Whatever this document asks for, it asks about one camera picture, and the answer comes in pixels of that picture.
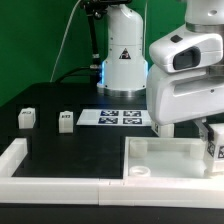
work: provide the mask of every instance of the triangle warning sticker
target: triangle warning sticker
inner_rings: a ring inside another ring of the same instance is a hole
[[[124,49],[119,59],[131,59],[130,54],[128,53],[127,48]]]

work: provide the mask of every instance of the green wall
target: green wall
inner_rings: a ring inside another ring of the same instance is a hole
[[[77,0],[0,1],[0,105],[29,85],[48,82],[72,7]],[[144,17],[146,0],[129,5]],[[186,5],[176,0],[149,0],[146,59],[149,44],[184,23]],[[106,19],[96,21],[102,59],[107,56]],[[85,12],[78,9],[55,78],[91,63]]]

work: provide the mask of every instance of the small white cube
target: small white cube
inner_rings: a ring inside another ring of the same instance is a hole
[[[160,126],[154,121],[151,121],[152,130],[161,138],[173,138],[174,137],[174,124],[167,124]]]
[[[59,133],[73,133],[73,112],[61,112],[59,116]]]
[[[30,129],[33,128],[36,121],[35,108],[22,109],[19,116],[19,129]]]

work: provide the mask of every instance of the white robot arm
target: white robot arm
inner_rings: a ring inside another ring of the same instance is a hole
[[[147,107],[159,125],[194,120],[207,141],[208,172],[223,172],[224,124],[203,118],[224,112],[224,1],[186,2],[186,24],[150,46]]]

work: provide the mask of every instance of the blue light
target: blue light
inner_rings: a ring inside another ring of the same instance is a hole
[[[105,75],[105,62],[102,63],[102,73],[100,83],[104,85],[104,75]]]
[[[145,74],[146,74],[146,77],[148,76],[148,73],[149,73],[149,63],[146,62],[145,63]]]

